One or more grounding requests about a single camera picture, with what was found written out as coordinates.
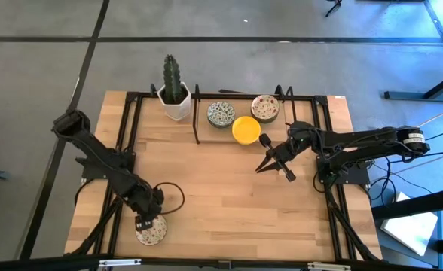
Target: decorative plate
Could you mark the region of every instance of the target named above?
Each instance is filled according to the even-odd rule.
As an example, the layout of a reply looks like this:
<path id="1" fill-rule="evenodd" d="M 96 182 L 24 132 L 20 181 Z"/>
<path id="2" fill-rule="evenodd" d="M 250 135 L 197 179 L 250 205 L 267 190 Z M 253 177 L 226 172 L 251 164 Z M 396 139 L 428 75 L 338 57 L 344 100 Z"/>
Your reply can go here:
<path id="1" fill-rule="evenodd" d="M 156 245 L 161 242 L 165 235 L 167 234 L 167 221 L 164 219 L 163 215 L 158 215 L 153 220 L 153 227 L 142 230 L 141 232 L 136 231 L 136 238 L 143 245 Z"/>
<path id="2" fill-rule="evenodd" d="M 279 114 L 279 102 L 271 95 L 260 95 L 252 102 L 252 116 L 261 123 L 271 123 Z"/>
<path id="3" fill-rule="evenodd" d="M 216 128 L 226 128 L 235 120 L 235 109 L 227 102 L 214 102 L 208 107 L 208 122 Z"/>

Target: wooden tabletop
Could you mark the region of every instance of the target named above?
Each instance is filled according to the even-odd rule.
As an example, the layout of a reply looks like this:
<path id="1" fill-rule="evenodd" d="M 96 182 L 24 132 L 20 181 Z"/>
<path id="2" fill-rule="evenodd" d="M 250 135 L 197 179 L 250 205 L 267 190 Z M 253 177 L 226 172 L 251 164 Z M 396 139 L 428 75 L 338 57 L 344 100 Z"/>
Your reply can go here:
<path id="1" fill-rule="evenodd" d="M 108 147 L 115 146 L 125 96 L 121 91 L 105 95 L 95 135 Z M 179 211 L 165 215 L 168 233 L 155 246 L 137 240 L 134 214 L 124 207 L 115 256 L 334 260 L 325 196 L 312 187 L 315 154 L 307 150 L 287 163 L 297 176 L 292 183 L 275 171 L 255 174 L 265 148 L 257 142 L 239 145 L 229 129 L 211 127 L 206 121 L 206 108 L 211 102 L 205 99 L 200 103 L 197 129 L 201 143 L 197 145 L 192 116 L 177 123 L 164 115 L 157 99 L 143 99 L 134 172 L 152 186 L 165 181 L 177 183 L 185 192 L 186 202 Z M 238 117 L 249 115 L 247 102 L 230 101 Z M 334 131 L 352 131 L 345 97 L 328 96 L 328 103 Z M 262 132 L 275 142 L 285 141 L 284 123 L 293 121 L 291 103 L 281 106 L 278 118 L 262 125 Z M 295 109 L 298 120 L 313 123 L 309 102 L 296 102 Z M 75 250 L 99 220 L 106 184 L 106 180 L 95 180 L 79 195 L 66 252 Z M 381 257 L 368 197 L 360 187 L 344 188 L 353 228 L 372 253 Z M 177 189 L 162 189 L 163 210 L 175 208 L 181 201 Z M 107 252 L 110 232 L 111 224 L 105 231 L 102 252 Z M 339 235 L 342 253 L 347 257 L 340 225 Z"/>

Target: gray floor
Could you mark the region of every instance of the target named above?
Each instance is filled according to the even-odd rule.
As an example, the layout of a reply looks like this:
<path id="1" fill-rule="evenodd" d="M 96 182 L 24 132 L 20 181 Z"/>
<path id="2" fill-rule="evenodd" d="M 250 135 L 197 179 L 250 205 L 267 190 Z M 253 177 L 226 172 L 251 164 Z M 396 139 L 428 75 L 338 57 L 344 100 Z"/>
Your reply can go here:
<path id="1" fill-rule="evenodd" d="M 0 35 L 91 35 L 101 3 L 0 0 Z M 443 13 L 443 2 L 432 3 Z M 344 0 L 339 11 L 324 18 L 331 5 L 317 0 L 112 0 L 101 35 L 438 37 L 420 2 Z M 86 48 L 0 43 L 0 169 L 11 174 L 9 181 L 0 181 L 0 260 L 15 255 L 55 142 L 52 121 L 69 103 Z M 297 94 L 345 95 L 355 130 L 418 125 L 443 112 L 441 103 L 381 98 L 386 90 L 423 92 L 441 81 L 440 45 L 98 44 L 79 104 L 93 126 L 106 90 L 161 86 L 168 53 L 179 61 L 188 87 L 199 84 L 203 92 L 272 93 L 281 84 L 293 86 Z M 443 132 L 443 117 L 424 130 L 428 136 Z M 435 139 L 432 149 L 443 151 L 443 138 Z M 34 257 L 63 252 L 81 174 L 76 155 L 66 148 Z M 377 164 L 385 167 L 384 161 Z M 372 178 L 383 174 L 371 169 Z M 402 176 L 433 192 L 443 190 L 443 160 Z M 394 181 L 410 196 L 426 194 Z"/>

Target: cactus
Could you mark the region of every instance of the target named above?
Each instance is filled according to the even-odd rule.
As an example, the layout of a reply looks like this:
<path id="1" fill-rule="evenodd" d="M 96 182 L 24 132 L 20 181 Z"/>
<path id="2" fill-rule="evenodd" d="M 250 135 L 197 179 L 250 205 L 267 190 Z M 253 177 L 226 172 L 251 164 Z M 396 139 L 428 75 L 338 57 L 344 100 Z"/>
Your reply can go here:
<path id="1" fill-rule="evenodd" d="M 186 92 L 182 90 L 178 63 L 172 55 L 167 55 L 164 60 L 163 78 L 163 101 L 169 105 L 179 105 L 182 103 L 186 97 Z"/>

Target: yellow bowl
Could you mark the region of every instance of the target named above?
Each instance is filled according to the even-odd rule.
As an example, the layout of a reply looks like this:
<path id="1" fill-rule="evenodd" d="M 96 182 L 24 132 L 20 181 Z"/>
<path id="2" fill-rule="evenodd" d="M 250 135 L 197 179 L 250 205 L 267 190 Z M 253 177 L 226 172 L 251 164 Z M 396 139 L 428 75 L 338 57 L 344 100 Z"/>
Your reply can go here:
<path id="1" fill-rule="evenodd" d="M 248 116 L 237 118 L 231 127 L 234 138 L 242 145 L 249 145 L 257 141 L 260 131 L 261 127 L 258 121 Z"/>

